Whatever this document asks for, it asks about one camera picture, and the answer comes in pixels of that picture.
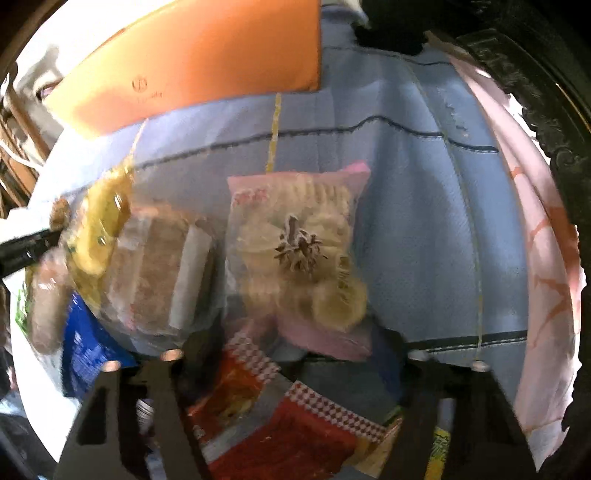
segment pink noodle package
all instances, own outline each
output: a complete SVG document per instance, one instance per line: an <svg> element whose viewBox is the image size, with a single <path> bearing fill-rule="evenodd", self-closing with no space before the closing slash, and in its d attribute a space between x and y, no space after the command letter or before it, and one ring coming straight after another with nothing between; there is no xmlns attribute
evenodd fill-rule
<svg viewBox="0 0 591 480"><path fill-rule="evenodd" d="M234 317L265 325L273 318L281 336L319 353L368 356L369 341L359 331L367 289L350 246L369 175L366 163L357 162L331 173L228 178L227 291L244 307Z"/></svg>

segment bread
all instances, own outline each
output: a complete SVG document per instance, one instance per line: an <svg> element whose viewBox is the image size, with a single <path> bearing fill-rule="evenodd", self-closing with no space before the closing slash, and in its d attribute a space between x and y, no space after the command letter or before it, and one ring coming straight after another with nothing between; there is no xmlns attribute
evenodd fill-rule
<svg viewBox="0 0 591 480"><path fill-rule="evenodd" d="M175 334L209 283L212 237L169 207L135 209L111 258L107 298L128 329Z"/></svg>
<svg viewBox="0 0 591 480"><path fill-rule="evenodd" d="M73 292L66 261L60 251L45 254L31 290L33 303L27 318L29 341L38 353L50 355L61 347Z"/></svg>

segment red and white checkered pattern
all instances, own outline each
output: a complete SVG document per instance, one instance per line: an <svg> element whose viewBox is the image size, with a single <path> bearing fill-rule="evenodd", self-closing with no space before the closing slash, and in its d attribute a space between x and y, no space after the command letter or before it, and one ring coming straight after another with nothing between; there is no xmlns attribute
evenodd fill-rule
<svg viewBox="0 0 591 480"><path fill-rule="evenodd" d="M386 428L337 405L300 381L296 381L285 396L332 425L370 442L380 442L386 433Z"/></svg>
<svg viewBox="0 0 591 480"><path fill-rule="evenodd" d="M225 350L244 364L244 368L263 384L273 380L279 371L279 367L242 333L234 335L226 344Z"/></svg>

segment pink patterned fabric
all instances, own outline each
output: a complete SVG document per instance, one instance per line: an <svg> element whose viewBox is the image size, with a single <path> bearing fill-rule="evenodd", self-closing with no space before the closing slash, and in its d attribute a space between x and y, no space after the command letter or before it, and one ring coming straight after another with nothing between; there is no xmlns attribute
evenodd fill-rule
<svg viewBox="0 0 591 480"><path fill-rule="evenodd" d="M577 232L569 223L548 164L509 113L508 96L477 67L455 58L451 61L482 105L523 209L530 315L514 409L531 439L536 430L560 423L580 366L577 355L584 274ZM551 454L563 440L560 429L552 431L553 438L544 439L543 456Z"/></svg>

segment orange paper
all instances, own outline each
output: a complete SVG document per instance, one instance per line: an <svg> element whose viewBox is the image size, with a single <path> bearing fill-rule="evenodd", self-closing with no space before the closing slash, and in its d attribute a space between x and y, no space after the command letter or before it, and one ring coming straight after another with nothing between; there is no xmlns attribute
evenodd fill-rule
<svg viewBox="0 0 591 480"><path fill-rule="evenodd" d="M102 44L46 104L93 138L195 103L317 90L319 77L318 0L177 0Z"/></svg>

